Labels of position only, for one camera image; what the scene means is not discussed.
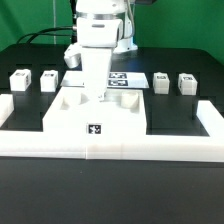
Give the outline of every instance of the white raised box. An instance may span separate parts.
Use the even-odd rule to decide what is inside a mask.
[[[178,87],[182,95],[196,95],[198,82],[192,74],[179,74]]]
[[[108,89],[103,102],[89,101],[84,88],[62,87],[43,118],[44,132],[145,135],[142,90]]]
[[[11,94],[0,95],[0,127],[14,110],[13,96]]]
[[[11,91],[26,91],[31,84],[31,71],[18,69],[9,78]]]
[[[153,76],[153,87],[155,94],[168,94],[170,80],[167,73],[157,72]]]
[[[40,78],[41,92],[55,92],[58,85],[58,71],[44,71]]]

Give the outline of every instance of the black table surface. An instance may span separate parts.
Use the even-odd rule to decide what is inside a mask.
[[[15,110],[0,130],[42,131],[56,93],[40,92],[44,70],[68,70],[66,46],[20,44],[0,52],[0,94],[12,93]],[[26,92],[11,92],[9,77],[30,69]],[[198,100],[224,112],[224,66],[196,49],[140,48],[113,58],[112,71],[168,73],[170,92],[143,90],[147,134],[206,136],[196,117]],[[196,96],[182,96],[180,73],[198,81]],[[224,164],[0,158],[0,223],[223,223]]]

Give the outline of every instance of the black square label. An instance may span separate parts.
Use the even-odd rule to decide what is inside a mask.
[[[52,74],[52,73],[46,73],[45,74],[45,77],[53,77],[54,76],[54,74]]]
[[[24,76],[25,75],[25,73],[20,73],[20,72],[17,72],[16,74],[15,74],[15,76]]]
[[[127,80],[109,80],[109,86],[128,86]]]
[[[102,130],[101,124],[87,124],[87,133],[91,135],[100,135]]]
[[[127,74],[126,73],[110,73],[109,75],[110,79],[127,79]]]

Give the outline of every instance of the small white cube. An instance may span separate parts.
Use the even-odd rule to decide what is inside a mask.
[[[31,84],[31,71],[18,69],[10,76],[9,80],[11,91],[26,91]]]
[[[153,87],[155,94],[168,94],[169,86],[170,86],[170,80],[167,73],[161,73],[161,72],[154,73]]]
[[[13,96],[11,94],[0,95],[0,127],[14,110]]]
[[[55,92],[58,85],[58,71],[44,71],[40,78],[41,92]]]
[[[179,74],[178,87],[182,95],[196,95],[198,82],[192,74]]]

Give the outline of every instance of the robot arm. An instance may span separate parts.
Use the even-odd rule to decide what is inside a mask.
[[[64,58],[72,68],[81,56],[84,86],[90,99],[104,99],[112,54],[124,36],[125,4],[125,0],[77,2],[77,43],[66,50]]]

